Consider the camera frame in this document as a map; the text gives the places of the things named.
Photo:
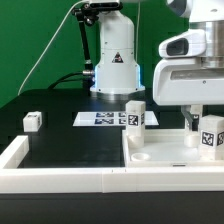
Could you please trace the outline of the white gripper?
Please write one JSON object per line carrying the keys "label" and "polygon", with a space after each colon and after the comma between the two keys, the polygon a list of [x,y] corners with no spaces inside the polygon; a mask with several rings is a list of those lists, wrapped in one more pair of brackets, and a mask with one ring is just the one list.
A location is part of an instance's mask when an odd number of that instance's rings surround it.
{"label": "white gripper", "polygon": [[158,105],[181,105],[189,129],[196,131],[189,105],[224,104],[224,68],[203,68],[198,58],[162,59],[154,71],[153,99]]}

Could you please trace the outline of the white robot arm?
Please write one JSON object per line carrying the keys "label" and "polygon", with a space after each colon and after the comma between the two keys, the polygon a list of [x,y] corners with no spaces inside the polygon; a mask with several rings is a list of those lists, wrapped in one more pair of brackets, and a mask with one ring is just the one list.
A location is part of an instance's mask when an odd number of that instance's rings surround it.
{"label": "white robot arm", "polygon": [[[143,91],[134,59],[134,25],[116,8],[119,0],[91,0],[100,11],[101,59],[91,92],[114,98]],[[153,77],[159,105],[224,104],[224,0],[166,0],[189,29],[159,45]]]}

